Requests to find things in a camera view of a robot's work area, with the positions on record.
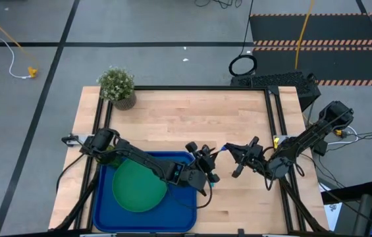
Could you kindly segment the black mesh computer case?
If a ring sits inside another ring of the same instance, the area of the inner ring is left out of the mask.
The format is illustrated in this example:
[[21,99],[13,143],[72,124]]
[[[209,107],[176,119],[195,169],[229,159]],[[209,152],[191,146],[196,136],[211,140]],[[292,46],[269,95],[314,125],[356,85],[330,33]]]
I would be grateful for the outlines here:
[[264,76],[256,76],[254,74],[235,76],[231,79],[230,85],[247,88],[295,87],[302,111],[305,111],[321,95],[318,85],[316,84],[315,75],[313,73],[305,75],[301,71]]

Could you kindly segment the green plastic plate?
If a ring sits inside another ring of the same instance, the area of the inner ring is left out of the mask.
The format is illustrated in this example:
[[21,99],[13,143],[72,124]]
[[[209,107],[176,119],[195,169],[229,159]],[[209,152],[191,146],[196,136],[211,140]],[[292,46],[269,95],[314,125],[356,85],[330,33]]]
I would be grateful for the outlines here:
[[167,193],[167,185],[150,169],[126,159],[115,171],[112,190],[123,209],[142,213],[159,205]]

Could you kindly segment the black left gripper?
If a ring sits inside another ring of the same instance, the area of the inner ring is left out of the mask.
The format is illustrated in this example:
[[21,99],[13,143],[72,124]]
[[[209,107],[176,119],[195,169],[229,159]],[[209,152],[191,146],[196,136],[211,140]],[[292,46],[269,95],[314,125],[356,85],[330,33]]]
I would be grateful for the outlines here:
[[210,182],[217,183],[220,178],[217,174],[213,173],[215,169],[215,160],[219,154],[218,151],[214,152],[215,148],[210,148],[204,144],[200,150],[195,142],[190,142],[185,145],[185,148],[191,153],[195,161],[196,167],[199,167],[208,177]]

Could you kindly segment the black hazard-striped floor mat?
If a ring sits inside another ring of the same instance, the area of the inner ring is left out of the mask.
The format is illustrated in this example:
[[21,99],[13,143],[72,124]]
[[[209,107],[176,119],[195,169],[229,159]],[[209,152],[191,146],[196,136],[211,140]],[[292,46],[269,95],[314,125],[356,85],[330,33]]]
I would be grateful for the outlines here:
[[257,74],[302,70],[322,86],[372,86],[372,13],[253,14]]

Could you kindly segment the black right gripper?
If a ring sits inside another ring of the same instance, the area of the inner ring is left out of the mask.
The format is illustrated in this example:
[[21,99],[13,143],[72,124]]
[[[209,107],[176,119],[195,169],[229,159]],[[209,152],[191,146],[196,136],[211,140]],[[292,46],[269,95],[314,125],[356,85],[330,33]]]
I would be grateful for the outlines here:
[[244,167],[251,168],[265,176],[265,161],[263,147],[258,145],[259,138],[255,136],[247,145],[225,144],[225,148],[230,151],[235,163],[238,165],[232,173],[232,177],[238,178]]

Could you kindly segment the blue plastic tray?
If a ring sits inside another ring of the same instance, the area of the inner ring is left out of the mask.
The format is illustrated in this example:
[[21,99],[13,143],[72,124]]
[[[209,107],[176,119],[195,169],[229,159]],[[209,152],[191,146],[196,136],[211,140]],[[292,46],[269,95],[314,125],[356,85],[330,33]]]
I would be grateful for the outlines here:
[[100,168],[97,197],[94,202],[93,223],[102,232],[186,232],[195,222],[197,211],[188,206],[196,206],[196,190],[167,186],[163,200],[142,213],[123,209],[115,200],[112,181],[115,171],[109,165]]

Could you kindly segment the small potted green plant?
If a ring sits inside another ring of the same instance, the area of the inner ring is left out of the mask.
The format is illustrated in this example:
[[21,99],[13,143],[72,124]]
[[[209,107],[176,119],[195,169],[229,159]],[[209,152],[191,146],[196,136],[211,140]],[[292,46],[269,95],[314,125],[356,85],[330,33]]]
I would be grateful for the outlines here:
[[100,98],[110,101],[120,111],[136,104],[134,76],[123,68],[110,67],[98,79]]

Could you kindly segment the white paper sheet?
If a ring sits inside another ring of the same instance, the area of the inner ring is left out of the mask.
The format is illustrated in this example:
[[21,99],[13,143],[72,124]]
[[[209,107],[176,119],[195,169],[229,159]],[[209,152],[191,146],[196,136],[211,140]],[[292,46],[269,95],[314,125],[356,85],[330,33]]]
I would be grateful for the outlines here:
[[334,231],[338,222],[342,203],[324,204],[329,230]]

